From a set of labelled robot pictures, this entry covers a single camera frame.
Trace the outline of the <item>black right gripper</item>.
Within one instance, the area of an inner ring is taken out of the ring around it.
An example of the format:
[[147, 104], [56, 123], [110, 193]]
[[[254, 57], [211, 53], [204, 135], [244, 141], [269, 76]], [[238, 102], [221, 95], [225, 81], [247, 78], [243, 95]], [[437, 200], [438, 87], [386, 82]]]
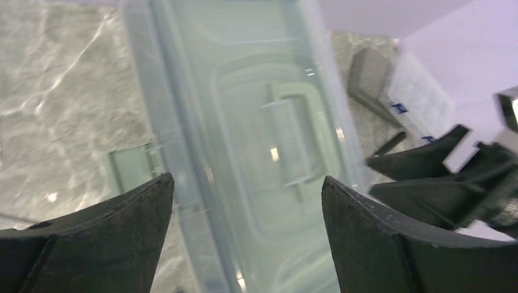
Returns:
[[407, 136], [400, 131], [366, 159], [369, 168], [395, 180], [374, 185], [370, 195], [428, 225], [455, 231], [478, 220], [516, 239], [516, 152], [500, 143], [477, 142], [478, 151], [453, 181], [423, 179], [451, 174], [443, 162], [470, 131], [456, 125], [425, 145], [390, 153]]

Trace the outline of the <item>green toolbox with clear lid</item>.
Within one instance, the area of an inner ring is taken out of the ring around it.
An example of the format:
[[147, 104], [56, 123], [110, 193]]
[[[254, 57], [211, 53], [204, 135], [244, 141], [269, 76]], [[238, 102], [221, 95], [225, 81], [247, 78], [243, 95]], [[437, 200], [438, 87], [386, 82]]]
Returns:
[[316, 1], [122, 1], [199, 292], [338, 292], [321, 207], [369, 175]]

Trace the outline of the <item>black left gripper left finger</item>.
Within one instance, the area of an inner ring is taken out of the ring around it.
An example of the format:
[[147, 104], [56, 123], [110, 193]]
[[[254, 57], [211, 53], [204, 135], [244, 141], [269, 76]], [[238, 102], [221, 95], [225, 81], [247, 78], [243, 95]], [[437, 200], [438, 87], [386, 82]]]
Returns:
[[2, 292], [149, 292], [169, 227], [170, 173], [24, 230], [1, 231]]

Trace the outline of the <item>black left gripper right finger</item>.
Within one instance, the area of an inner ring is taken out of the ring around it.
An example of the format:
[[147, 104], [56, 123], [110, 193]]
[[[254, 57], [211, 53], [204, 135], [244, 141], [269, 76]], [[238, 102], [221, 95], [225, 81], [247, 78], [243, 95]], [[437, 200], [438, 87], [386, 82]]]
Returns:
[[327, 176], [323, 218], [342, 292], [516, 292], [517, 243], [415, 220]]

